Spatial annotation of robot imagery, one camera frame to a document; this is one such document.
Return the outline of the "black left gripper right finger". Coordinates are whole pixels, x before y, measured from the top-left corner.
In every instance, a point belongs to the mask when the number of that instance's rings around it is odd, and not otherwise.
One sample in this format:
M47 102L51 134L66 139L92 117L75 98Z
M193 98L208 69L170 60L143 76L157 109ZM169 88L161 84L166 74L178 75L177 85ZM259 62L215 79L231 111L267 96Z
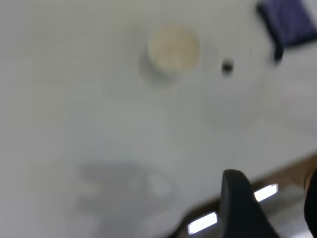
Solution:
M317 169L307 173L304 179L304 217L312 235L317 234Z

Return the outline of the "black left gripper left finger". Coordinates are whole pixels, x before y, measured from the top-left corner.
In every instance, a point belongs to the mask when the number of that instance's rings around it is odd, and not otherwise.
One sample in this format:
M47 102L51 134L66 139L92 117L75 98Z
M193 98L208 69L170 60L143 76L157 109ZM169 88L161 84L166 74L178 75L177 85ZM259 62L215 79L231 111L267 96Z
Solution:
M279 237L241 171L225 170L222 174L220 217L223 238Z

